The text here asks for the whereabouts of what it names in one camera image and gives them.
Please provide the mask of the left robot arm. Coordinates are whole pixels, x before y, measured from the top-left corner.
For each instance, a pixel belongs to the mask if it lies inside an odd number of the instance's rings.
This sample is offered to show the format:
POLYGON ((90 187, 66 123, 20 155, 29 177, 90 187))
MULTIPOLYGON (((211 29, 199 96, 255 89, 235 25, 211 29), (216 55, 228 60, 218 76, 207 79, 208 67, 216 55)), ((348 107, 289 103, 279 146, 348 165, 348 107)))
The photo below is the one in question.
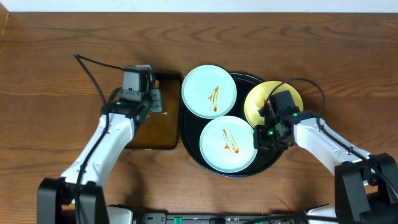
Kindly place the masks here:
POLYGON ((76 161, 58 179, 37 190, 37 223, 133 223, 129 208, 107 206, 104 186, 125 146, 150 112, 162 110, 159 89, 148 93, 118 88, 98 127, 76 161))

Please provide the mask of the green and orange sponge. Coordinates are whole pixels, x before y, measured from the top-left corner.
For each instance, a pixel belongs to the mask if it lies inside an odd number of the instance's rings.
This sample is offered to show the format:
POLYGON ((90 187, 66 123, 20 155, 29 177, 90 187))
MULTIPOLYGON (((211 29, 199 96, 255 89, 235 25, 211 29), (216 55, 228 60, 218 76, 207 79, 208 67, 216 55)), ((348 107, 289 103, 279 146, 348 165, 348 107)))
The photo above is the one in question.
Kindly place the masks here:
POLYGON ((159 81, 158 81, 158 80, 156 80, 156 81, 155 81, 154 88, 155 88, 155 89, 158 89, 158 88, 159 88, 159 85, 160 85, 160 84, 159 84, 159 81))

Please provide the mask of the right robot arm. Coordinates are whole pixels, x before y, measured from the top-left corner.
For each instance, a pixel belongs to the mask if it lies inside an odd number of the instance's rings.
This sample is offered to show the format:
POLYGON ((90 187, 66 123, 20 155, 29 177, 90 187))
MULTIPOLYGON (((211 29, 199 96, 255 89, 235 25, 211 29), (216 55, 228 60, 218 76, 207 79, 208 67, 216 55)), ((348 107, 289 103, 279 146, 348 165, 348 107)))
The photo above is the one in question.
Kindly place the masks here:
POLYGON ((397 162, 371 154, 330 129, 312 111, 265 107, 265 123, 254 129, 254 146, 283 151, 299 146, 334 176, 335 203, 309 209, 294 220, 304 223, 397 223, 397 162))

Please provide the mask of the yellow plate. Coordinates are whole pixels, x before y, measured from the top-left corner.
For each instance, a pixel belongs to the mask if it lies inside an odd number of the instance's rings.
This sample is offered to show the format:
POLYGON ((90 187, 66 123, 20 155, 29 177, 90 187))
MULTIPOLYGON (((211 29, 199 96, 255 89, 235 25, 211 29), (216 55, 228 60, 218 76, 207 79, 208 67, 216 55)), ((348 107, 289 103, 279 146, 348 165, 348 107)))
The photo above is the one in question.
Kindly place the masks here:
MULTIPOLYGON (((260 117, 259 110, 263 108, 269 93, 278 85, 280 81, 267 81, 255 86, 247 95, 244 102, 244 114, 248 123, 254 128, 256 125, 264 125, 264 119, 260 117)), ((278 87, 274 94, 282 91, 290 91, 294 103, 303 111, 303 101, 298 91, 289 84, 278 87)))

